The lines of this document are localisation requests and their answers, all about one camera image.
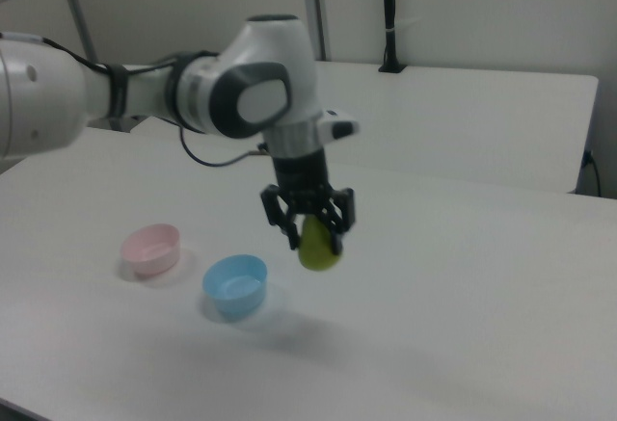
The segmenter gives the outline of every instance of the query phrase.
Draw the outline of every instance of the table surface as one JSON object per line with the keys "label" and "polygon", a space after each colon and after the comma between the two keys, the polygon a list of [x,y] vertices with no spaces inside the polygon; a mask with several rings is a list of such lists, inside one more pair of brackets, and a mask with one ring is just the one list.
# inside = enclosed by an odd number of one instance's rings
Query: table surface
{"label": "table surface", "polygon": [[[212,170],[91,129],[8,170],[0,399],[65,421],[617,418],[614,201],[330,171],[358,223],[313,273],[266,222],[267,157]],[[181,259],[139,280],[121,241],[160,222]],[[268,296],[226,323],[201,278],[243,252],[267,263]]]}
{"label": "table surface", "polygon": [[[328,146],[332,162],[557,193],[577,186],[598,87],[590,76],[415,66],[384,74],[325,62],[317,80],[324,108],[361,125],[358,137]],[[176,139],[161,122],[133,133]],[[208,139],[233,149],[259,140]]]}

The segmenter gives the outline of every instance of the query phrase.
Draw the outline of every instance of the plastic bowl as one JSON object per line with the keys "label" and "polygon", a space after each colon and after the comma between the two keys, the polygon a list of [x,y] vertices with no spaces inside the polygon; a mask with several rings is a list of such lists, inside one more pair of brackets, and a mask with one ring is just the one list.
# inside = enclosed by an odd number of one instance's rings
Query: plastic bowl
{"label": "plastic bowl", "polygon": [[266,296],[268,269],[258,257],[233,255],[214,264],[203,276],[203,291],[224,315],[242,316]]}
{"label": "plastic bowl", "polygon": [[157,275],[180,258],[180,232],[173,225],[155,224],[131,233],[121,246],[122,260],[137,275]]}

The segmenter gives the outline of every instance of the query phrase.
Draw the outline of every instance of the white wall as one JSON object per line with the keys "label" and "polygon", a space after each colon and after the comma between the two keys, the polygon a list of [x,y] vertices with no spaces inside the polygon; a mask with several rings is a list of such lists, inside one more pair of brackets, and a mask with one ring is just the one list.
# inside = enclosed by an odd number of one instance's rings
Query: white wall
{"label": "white wall", "polygon": [[[39,34],[84,53],[67,0],[0,0],[0,31]],[[0,172],[11,164],[0,162]]]}
{"label": "white wall", "polygon": [[[383,0],[325,0],[334,61],[380,63]],[[401,61],[592,74],[600,78],[590,145],[617,197],[617,0],[396,0]],[[591,171],[582,190],[595,194]]]}
{"label": "white wall", "polygon": [[305,0],[79,0],[98,58],[147,63],[180,50],[221,51],[248,16],[294,13]]}

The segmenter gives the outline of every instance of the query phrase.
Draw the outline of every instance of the yellow object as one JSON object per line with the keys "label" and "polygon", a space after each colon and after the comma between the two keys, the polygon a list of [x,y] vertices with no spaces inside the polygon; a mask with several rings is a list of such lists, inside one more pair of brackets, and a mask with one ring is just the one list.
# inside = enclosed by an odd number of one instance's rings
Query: yellow object
{"label": "yellow object", "polygon": [[306,216],[298,248],[300,263],[309,270],[322,272],[330,269],[340,255],[332,254],[330,232],[315,216]]}

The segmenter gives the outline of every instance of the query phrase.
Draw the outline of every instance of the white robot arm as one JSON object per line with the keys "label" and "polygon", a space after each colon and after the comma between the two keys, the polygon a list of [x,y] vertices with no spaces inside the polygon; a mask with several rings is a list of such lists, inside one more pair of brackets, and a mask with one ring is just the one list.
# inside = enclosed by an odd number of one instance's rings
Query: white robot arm
{"label": "white robot arm", "polygon": [[93,65],[51,40],[1,33],[0,159],[67,146],[94,118],[138,116],[233,139],[261,132],[279,183],[261,194],[269,223],[294,250],[296,215],[315,215],[341,252],[353,191],[331,187],[324,145],[359,127],[322,109],[309,35],[295,16],[250,18],[219,56],[183,53],[157,66]]}

